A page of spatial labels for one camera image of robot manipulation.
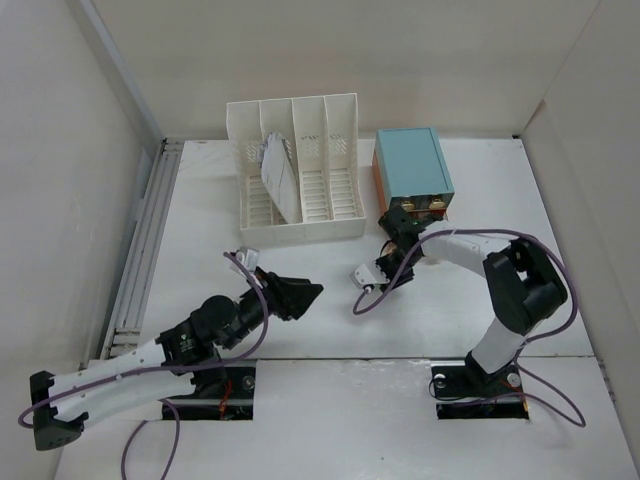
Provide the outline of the teal orange drawer box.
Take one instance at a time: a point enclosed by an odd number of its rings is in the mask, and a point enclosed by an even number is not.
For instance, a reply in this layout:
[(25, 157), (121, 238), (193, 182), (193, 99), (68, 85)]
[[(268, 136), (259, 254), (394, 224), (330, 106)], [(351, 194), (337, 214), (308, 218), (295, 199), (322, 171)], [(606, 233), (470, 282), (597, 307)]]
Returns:
[(433, 127), (378, 130), (372, 168), (382, 214), (400, 206), (416, 219), (444, 215), (454, 197), (439, 134)]

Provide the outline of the white spiral manual booklet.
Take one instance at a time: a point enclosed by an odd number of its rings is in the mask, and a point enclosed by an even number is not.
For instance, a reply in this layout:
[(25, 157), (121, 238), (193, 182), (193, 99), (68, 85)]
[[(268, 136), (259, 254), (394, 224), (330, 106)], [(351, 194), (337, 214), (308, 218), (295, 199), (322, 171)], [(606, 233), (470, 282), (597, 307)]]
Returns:
[(262, 183), (284, 221), (298, 223), (301, 217), (299, 189), (286, 138), (277, 132), (269, 133), (258, 147), (256, 161)]

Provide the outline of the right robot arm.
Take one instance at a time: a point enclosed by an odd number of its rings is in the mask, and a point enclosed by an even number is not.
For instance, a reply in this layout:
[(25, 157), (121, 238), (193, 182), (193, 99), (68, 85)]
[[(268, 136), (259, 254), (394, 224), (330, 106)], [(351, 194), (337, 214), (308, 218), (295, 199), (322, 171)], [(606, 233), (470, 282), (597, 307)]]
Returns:
[(538, 324), (568, 299), (549, 254), (519, 234), (509, 240), (463, 233), (440, 215), (417, 220), (401, 207), (388, 210), (378, 224), (394, 245), (374, 262), (373, 283), (383, 292), (413, 280), (413, 266), (427, 256), (465, 268), (487, 282), (494, 319), (462, 365), (435, 369), (435, 393), (446, 400), (506, 393), (508, 378), (519, 376), (517, 353)]

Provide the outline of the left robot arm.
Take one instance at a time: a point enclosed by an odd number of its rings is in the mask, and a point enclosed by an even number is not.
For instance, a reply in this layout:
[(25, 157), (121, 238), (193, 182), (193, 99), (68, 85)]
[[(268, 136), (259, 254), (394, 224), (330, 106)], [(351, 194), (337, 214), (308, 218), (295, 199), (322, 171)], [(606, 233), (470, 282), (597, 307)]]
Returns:
[(176, 326), (94, 367), (29, 379), (39, 451), (64, 447), (122, 411), (180, 396), (209, 397), (227, 380), (222, 350), (231, 350), (270, 317), (300, 319), (323, 292), (308, 279), (256, 271), (257, 286), (238, 299), (214, 295)]

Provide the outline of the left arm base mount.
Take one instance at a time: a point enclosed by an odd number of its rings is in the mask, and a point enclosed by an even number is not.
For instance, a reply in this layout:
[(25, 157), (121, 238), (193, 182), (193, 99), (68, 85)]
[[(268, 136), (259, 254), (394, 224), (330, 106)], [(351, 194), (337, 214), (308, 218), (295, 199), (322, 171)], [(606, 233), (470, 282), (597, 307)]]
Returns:
[(171, 397), (184, 421), (247, 421), (253, 419), (255, 360), (243, 360), (213, 372), (195, 374), (192, 394)]

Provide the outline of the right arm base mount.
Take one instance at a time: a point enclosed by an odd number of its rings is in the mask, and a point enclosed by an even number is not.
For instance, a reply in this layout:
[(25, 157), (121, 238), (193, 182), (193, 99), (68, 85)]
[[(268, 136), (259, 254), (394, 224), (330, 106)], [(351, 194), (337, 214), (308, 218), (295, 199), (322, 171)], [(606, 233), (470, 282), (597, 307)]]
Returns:
[(434, 361), (429, 393), (439, 420), (528, 420), (522, 379), (513, 362), (486, 374), (468, 354), (465, 358)]

